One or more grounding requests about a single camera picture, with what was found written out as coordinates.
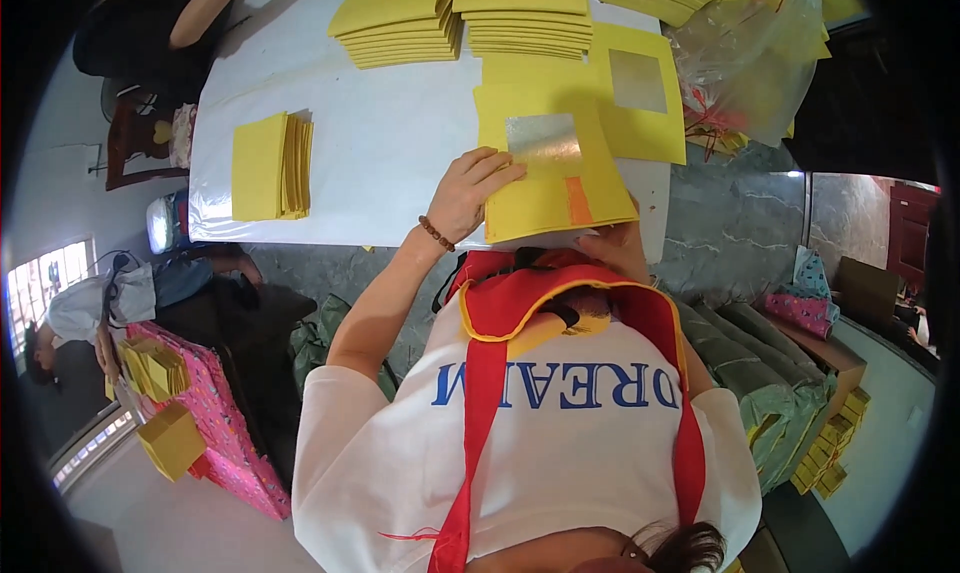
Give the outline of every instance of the red sash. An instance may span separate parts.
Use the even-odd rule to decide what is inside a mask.
[[[674,485],[679,522],[694,522],[704,492],[706,464],[700,426],[690,407],[687,362],[677,309],[663,293],[616,273],[583,262],[586,257],[561,252],[548,257],[550,270],[524,268],[492,278],[513,263],[510,253],[471,252],[457,274],[447,299],[459,288],[463,326],[471,336],[463,375],[463,451],[465,479],[436,535],[428,573],[462,573],[471,536],[471,485],[503,393],[507,340],[550,298],[577,286],[609,290],[624,324],[650,339],[678,372],[682,412],[674,446]]]

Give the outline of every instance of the floor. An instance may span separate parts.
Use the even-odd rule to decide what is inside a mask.
[[[687,147],[687,165],[671,171],[669,217],[661,262],[651,267],[660,287],[708,303],[753,301],[790,280],[805,237],[833,274],[841,256],[885,267],[892,181],[794,169],[783,147],[750,144],[737,158]],[[805,211],[809,208],[809,217]],[[247,244],[270,283],[323,300],[331,292],[354,303],[394,253],[329,245]],[[399,375],[423,353],[434,294],[455,265],[447,255],[427,277],[390,351]]]

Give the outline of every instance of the beaded bracelet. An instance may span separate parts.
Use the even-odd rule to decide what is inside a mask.
[[[436,229],[433,228],[433,225],[430,224],[430,219],[427,219],[424,216],[420,216],[420,218],[417,220],[420,221],[419,222],[420,226],[426,229],[426,232],[429,233],[431,236],[433,236],[433,239],[437,240],[439,244],[446,249],[447,252],[452,252],[454,250],[453,243],[450,243],[450,240],[440,235],[440,231],[437,231]]]

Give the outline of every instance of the white table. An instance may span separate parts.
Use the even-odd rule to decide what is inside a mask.
[[[456,62],[359,71],[327,37],[343,0],[243,0],[250,18],[223,40],[199,100],[190,170],[190,239],[212,242],[398,246],[426,212],[437,182],[476,147],[473,89],[481,60],[466,42]],[[594,20],[660,32],[660,23],[590,0]],[[239,222],[231,218],[234,127],[282,110],[314,123],[310,216]],[[664,249],[670,165],[617,159],[640,204],[650,263]],[[568,245],[582,232],[498,244]],[[486,247],[483,227],[460,247]]]

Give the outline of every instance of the clear plastic bag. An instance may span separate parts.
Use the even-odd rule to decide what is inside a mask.
[[[822,0],[714,2],[666,30],[687,128],[739,131],[780,145],[800,108],[823,38]]]

